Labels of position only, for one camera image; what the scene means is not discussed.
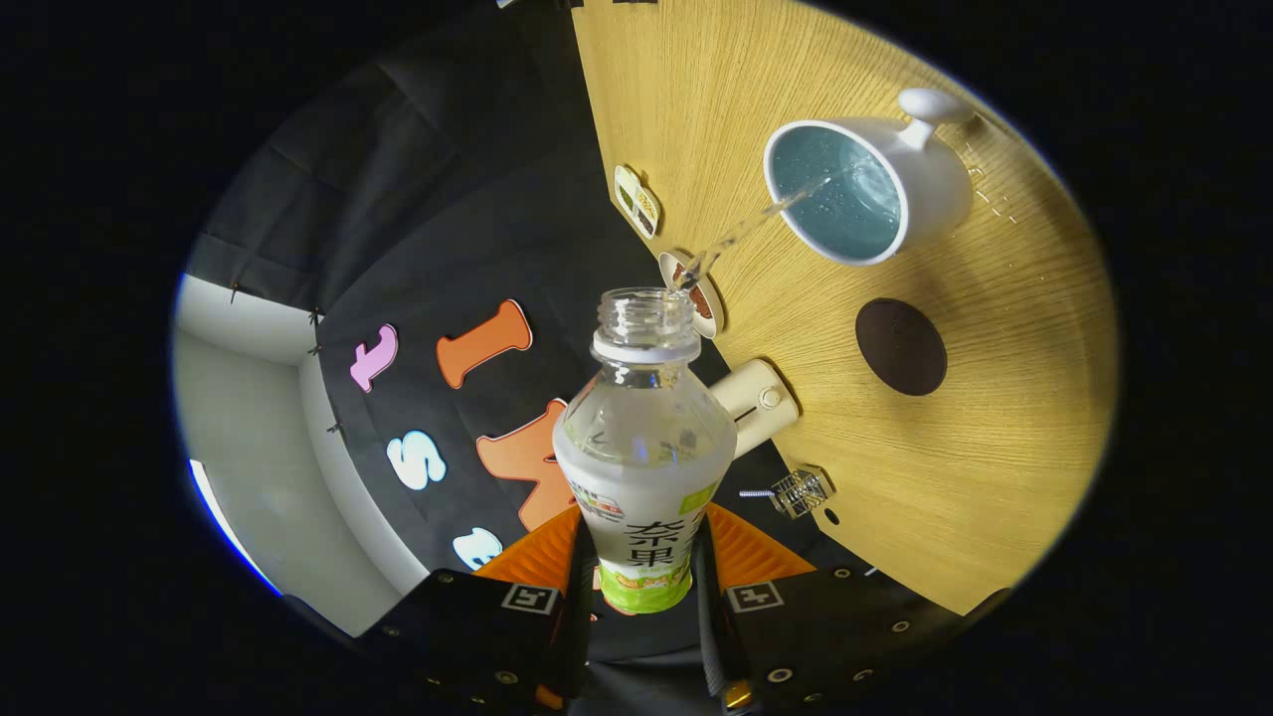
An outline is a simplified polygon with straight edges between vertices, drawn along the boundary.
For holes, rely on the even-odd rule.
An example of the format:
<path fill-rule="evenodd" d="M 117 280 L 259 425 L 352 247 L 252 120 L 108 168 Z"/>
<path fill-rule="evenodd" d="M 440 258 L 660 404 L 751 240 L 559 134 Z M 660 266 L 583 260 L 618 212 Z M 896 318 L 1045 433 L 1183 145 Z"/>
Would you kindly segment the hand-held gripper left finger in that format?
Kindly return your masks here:
<path fill-rule="evenodd" d="M 586 680 L 594 558 L 573 506 L 477 571 L 435 569 L 378 620 L 378 665 L 429 712 L 563 712 Z"/>

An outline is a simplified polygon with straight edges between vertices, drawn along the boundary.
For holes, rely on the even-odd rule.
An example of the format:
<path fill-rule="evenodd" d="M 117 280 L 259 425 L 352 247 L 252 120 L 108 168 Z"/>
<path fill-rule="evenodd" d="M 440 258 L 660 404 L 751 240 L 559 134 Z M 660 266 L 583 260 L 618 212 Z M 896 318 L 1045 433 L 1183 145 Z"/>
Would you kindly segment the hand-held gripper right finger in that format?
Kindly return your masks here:
<path fill-rule="evenodd" d="M 694 547 L 709 691 L 726 712 L 847 712 L 941 643 L 941 612 L 796 554 L 709 505 Z"/>

